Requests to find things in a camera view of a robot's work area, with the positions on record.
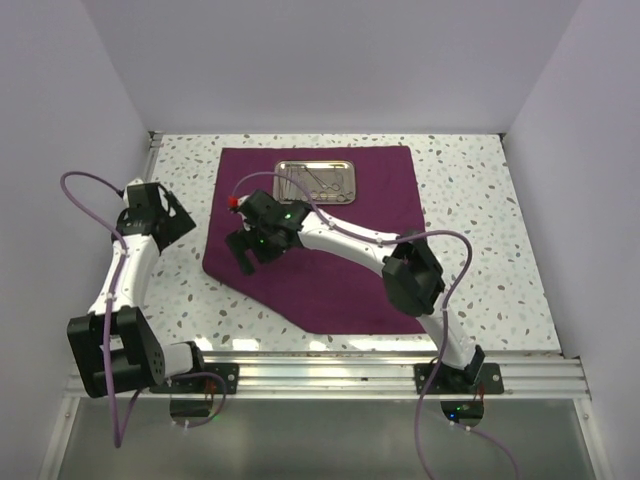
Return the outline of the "purple cloth wrap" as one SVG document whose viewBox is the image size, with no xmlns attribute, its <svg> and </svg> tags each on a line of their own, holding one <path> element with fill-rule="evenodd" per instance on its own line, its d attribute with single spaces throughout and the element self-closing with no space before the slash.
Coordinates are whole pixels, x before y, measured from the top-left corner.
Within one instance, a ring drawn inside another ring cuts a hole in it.
<svg viewBox="0 0 640 480">
<path fill-rule="evenodd" d="M 411 150 L 407 146 L 223 149 L 213 191 L 202 267 L 215 280 L 258 301 L 313 334 L 411 335 L 422 328 L 388 301 L 382 279 L 370 270 L 320 251 L 295 248 L 258 265 L 251 275 L 225 243 L 241 221 L 228 209 L 233 195 L 271 191 L 266 173 L 285 160 L 346 160 L 355 167 L 356 196 L 327 212 L 372 230 L 421 231 L 424 217 Z"/>
</svg>

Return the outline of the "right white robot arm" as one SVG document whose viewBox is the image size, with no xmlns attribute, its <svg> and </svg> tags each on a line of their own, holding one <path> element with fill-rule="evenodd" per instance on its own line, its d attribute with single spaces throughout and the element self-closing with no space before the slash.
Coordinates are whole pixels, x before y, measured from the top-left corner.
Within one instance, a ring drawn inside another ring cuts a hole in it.
<svg viewBox="0 0 640 480">
<path fill-rule="evenodd" d="M 449 313 L 461 278 L 445 287 L 444 270 L 427 238 L 430 232 L 400 235 L 370 230 L 339 219 L 314 202 L 283 204 L 263 190 L 229 200 L 243 226 L 226 245 L 245 275 L 255 272 L 248 255 L 267 264 L 299 248 L 332 254 L 378 275 L 386 297 L 415 318 L 434 341 L 440 368 L 451 389 L 468 392 L 481 380 L 485 353 Z"/>
</svg>

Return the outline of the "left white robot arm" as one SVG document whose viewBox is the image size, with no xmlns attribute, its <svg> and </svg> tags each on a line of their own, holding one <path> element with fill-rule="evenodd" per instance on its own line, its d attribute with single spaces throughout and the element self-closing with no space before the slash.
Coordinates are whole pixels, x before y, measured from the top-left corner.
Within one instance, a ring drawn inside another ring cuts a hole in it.
<svg viewBox="0 0 640 480">
<path fill-rule="evenodd" d="M 193 341 L 163 345 L 144 316 L 144 300 L 161 254 L 195 228 L 175 195 L 162 184 L 134 180 L 120 192 L 125 208 L 111 235 L 108 273 L 88 313 L 73 318 L 67 338 L 86 393 L 156 388 L 172 380 L 185 392 L 201 390 L 208 379 L 202 353 Z"/>
</svg>

